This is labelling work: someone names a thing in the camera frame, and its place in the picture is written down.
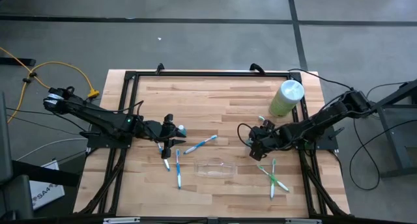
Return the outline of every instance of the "blue toothbrush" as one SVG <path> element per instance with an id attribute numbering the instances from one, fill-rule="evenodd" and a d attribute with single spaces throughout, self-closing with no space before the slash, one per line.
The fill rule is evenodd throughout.
<path id="1" fill-rule="evenodd" d="M 185 154 L 188 154 L 188 153 L 190 153 L 190 152 L 192 152 L 192 151 L 194 151 L 195 149 L 197 149 L 197 148 L 199 148 L 199 147 L 203 146 L 204 144 L 206 144 L 207 142 L 209 142 L 210 140 L 213 140 L 213 139 L 215 139 L 215 138 L 217 138 L 217 135 L 213 135 L 212 137 L 210 137 L 210 138 L 208 138 L 208 139 L 204 140 L 203 142 L 201 142 L 201 143 L 197 144 L 196 146 L 194 146 L 194 147 L 190 147 L 189 149 L 187 149 L 187 150 L 184 152 L 184 155 L 185 155 Z"/>
<path id="2" fill-rule="evenodd" d="M 158 143 L 158 148 L 159 148 L 159 153 L 162 154 L 162 147 L 161 144 Z M 165 164 L 165 168 L 167 168 L 168 172 L 171 171 L 171 169 L 169 168 L 169 163 L 167 159 L 164 159 L 164 164 Z"/>
<path id="3" fill-rule="evenodd" d="M 178 189 L 181 189 L 181 173 L 180 173 L 180 162 L 178 157 L 180 156 L 180 150 L 176 149 L 175 154 L 177 155 L 177 178 L 178 178 Z"/>

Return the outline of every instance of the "gray concrete floor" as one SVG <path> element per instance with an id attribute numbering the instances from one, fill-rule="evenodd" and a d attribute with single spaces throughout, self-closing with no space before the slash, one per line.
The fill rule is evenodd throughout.
<path id="1" fill-rule="evenodd" d="M 301 20 L 417 20 L 416 0 L 295 0 Z M 142 18 L 229 18 L 291 19 L 287 0 L 4 0 L 0 13 L 56 16 L 113 16 Z M 300 28 L 309 70 L 368 91 L 375 85 L 416 78 L 417 31 L 415 27 L 320 27 Z M 52 23 L 0 21 L 0 46 L 18 57 L 68 62 L 80 67 L 93 86 L 102 90 L 110 68 L 236 69 L 247 70 L 258 63 L 266 70 L 298 68 L 298 56 L 291 25 L 209 25 L 140 23 Z M 88 86 L 75 71 L 48 66 L 39 70 L 52 87 L 73 85 L 84 96 Z M 27 75 L 24 68 L 2 66 L 0 89 L 7 104 L 16 107 Z M 325 100 L 345 91 L 322 83 Z M 396 87 L 375 90 L 377 101 Z M 43 111 L 47 91 L 30 84 L 22 109 Z M 20 113 L 18 117 L 48 126 L 78 132 L 73 125 L 54 117 Z M 78 119 L 77 123 L 88 127 Z M 374 119 L 358 120 L 359 134 L 366 140 L 381 132 Z M 352 120 L 338 136 L 345 187 L 352 214 L 396 221 L 417 222 L 417 176 L 385 179 L 373 191 L 356 188 L 348 176 L 349 160 L 359 147 Z M 25 122 L 10 124 L 12 154 L 17 158 L 50 141 L 77 137 Z M 43 164 L 83 150 L 85 143 L 62 143 L 42 150 L 26 161 Z M 384 136 L 369 149 L 381 171 L 394 167 Z M 353 173 L 362 186 L 372 186 L 376 172 L 361 152 Z"/>

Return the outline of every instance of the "toothbrush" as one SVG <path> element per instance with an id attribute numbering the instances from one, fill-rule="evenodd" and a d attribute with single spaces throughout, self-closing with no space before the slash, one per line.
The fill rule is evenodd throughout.
<path id="1" fill-rule="evenodd" d="M 284 189 L 285 191 L 288 191 L 289 192 L 289 189 L 282 183 L 282 182 L 280 182 L 280 181 L 278 181 L 276 178 L 275 178 L 275 176 L 274 175 L 270 175 L 268 172 L 266 172 L 265 171 L 265 169 L 262 167 L 262 166 L 260 166 L 260 165 L 257 165 L 258 166 L 258 168 L 260 169 L 260 170 L 262 170 L 262 172 L 264 172 L 266 175 L 268 175 L 270 178 L 271 178 L 271 180 L 273 180 L 274 182 L 276 182 L 276 183 L 278 183 L 278 185 L 280 185 L 280 187 L 282 188 L 282 189 Z"/>
<path id="2" fill-rule="evenodd" d="M 276 164 L 276 160 L 275 158 L 272 160 L 272 176 L 274 176 L 275 173 L 275 164 Z M 273 179 L 271 179 L 271 200 L 274 198 L 274 192 L 275 192 L 275 183 L 273 181 Z"/>
<path id="3" fill-rule="evenodd" d="M 162 154 L 162 147 L 160 143 L 158 143 L 158 148 L 159 148 L 159 153 Z M 169 168 L 169 163 L 167 159 L 164 159 L 164 164 L 165 164 L 165 168 L 167 168 L 168 172 L 170 172 L 171 169 Z"/>
<path id="4" fill-rule="evenodd" d="M 187 150 L 184 152 L 184 155 L 185 155 L 185 154 L 188 154 L 188 153 L 190 153 L 190 152 L 192 152 L 192 151 L 194 151 L 195 149 L 197 149 L 197 148 L 199 148 L 199 147 L 203 146 L 204 144 L 206 144 L 207 142 L 209 142 L 210 140 L 213 140 L 213 139 L 215 139 L 215 138 L 217 138 L 217 135 L 213 135 L 213 136 L 212 136 L 212 137 L 210 137 L 209 139 L 206 139 L 206 140 L 204 140 L 203 142 L 201 142 L 201 143 L 197 144 L 196 146 L 194 146 L 194 147 L 191 147 L 191 148 L 187 149 Z"/>
<path id="5" fill-rule="evenodd" d="M 178 189 L 181 189 L 181 173 L 180 173 L 180 163 L 178 160 L 178 157 L 180 156 L 180 150 L 177 149 L 175 151 L 175 154 L 177 155 L 177 178 L 178 178 Z"/>

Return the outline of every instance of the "white lid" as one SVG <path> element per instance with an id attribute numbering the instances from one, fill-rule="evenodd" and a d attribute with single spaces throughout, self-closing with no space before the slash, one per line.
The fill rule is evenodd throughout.
<path id="1" fill-rule="evenodd" d="M 295 80 L 284 81 L 281 85 L 281 95 L 284 101 L 296 104 L 304 96 L 304 87 Z"/>

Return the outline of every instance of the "green toothbrush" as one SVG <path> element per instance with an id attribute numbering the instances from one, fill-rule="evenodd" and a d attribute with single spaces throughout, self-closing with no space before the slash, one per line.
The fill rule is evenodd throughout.
<path id="1" fill-rule="evenodd" d="M 272 160 L 272 176 L 274 176 L 275 173 L 275 164 L 276 164 L 276 160 L 275 158 Z M 270 192 L 270 198 L 271 200 L 274 198 L 274 193 L 275 193 L 275 182 L 271 179 L 271 192 Z"/>
<path id="2" fill-rule="evenodd" d="M 282 189 L 289 192 L 289 189 L 282 182 L 278 181 L 278 179 L 276 179 L 276 177 L 274 175 L 270 175 L 268 172 L 265 171 L 265 169 L 262 166 L 260 166 L 260 165 L 257 165 L 257 166 L 260 170 L 262 170 L 262 172 L 264 172 L 266 175 L 268 175 L 271 178 L 272 181 L 278 183 L 278 185 L 280 185 L 280 187 Z"/>

